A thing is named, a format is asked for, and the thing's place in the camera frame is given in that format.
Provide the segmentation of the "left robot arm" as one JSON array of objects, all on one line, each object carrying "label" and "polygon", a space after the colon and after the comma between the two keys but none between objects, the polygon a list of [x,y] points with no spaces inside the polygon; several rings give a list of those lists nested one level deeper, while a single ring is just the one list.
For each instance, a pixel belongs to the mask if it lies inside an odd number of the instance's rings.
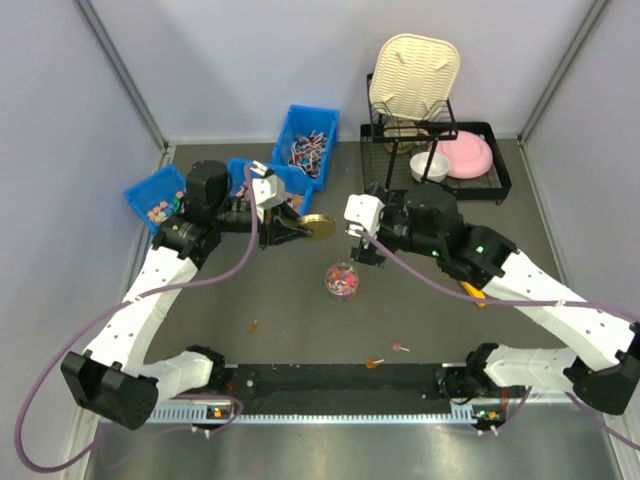
[{"label": "left robot arm", "polygon": [[160,402],[225,387],[225,357],[207,347],[189,346],[152,364],[145,357],[182,290],[220,283],[238,272],[233,267],[205,281],[195,278],[229,233],[249,236],[241,265],[258,247],[311,235],[288,203],[274,166],[249,161],[235,175],[219,161],[194,164],[182,206],[160,225],[122,302],[100,316],[105,326],[82,352],[64,352],[61,373],[79,407],[136,430]]}]

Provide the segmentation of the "yellow plastic scoop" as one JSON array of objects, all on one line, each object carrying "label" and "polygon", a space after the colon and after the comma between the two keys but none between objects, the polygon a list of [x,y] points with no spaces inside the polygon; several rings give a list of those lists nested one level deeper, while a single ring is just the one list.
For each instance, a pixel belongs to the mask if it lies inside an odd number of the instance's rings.
[{"label": "yellow plastic scoop", "polygon": [[468,282],[461,282],[460,285],[470,297],[473,297],[475,299],[475,304],[478,308],[483,308],[487,305],[487,303],[485,302],[486,295],[484,292],[477,289]]}]

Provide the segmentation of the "black wire dish rack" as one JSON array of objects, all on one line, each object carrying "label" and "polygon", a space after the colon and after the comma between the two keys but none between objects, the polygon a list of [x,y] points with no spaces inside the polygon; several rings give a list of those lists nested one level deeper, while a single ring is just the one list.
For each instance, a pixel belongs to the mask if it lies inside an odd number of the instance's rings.
[{"label": "black wire dish rack", "polygon": [[367,97],[369,120],[360,126],[363,183],[404,193],[419,183],[439,183],[463,201],[501,204],[512,188],[498,142],[486,122],[456,118],[440,100],[419,119],[394,115]]}]

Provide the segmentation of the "gold round lid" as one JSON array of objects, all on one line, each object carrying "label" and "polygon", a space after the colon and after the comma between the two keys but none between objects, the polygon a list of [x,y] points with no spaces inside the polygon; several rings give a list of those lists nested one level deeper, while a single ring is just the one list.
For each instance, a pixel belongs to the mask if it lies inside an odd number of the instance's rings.
[{"label": "gold round lid", "polygon": [[323,241],[336,230],[335,219],[326,214],[307,214],[297,219],[297,224],[307,233],[307,241]]}]

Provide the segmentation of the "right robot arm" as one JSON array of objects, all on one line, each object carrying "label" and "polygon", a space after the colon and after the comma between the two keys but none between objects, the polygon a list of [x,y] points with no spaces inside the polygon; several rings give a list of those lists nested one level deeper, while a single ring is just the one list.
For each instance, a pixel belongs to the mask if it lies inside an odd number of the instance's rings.
[{"label": "right robot arm", "polygon": [[485,343],[466,360],[473,394],[489,385],[571,393],[591,408],[621,415],[639,384],[639,317],[589,302],[537,266],[492,228],[464,221],[454,195],[424,183],[403,195],[372,185],[349,196],[347,234],[359,239],[353,260],[405,263],[397,251],[432,258],[456,281],[483,292],[490,305],[509,306],[562,342],[556,349]]}]

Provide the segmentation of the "clear round container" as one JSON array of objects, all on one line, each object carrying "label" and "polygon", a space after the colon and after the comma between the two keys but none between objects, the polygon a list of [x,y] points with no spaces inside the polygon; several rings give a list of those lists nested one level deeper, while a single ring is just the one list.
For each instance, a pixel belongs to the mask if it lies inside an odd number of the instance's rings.
[{"label": "clear round container", "polygon": [[348,301],[355,297],[360,277],[354,265],[340,262],[331,265],[325,275],[324,285],[336,300]]}]

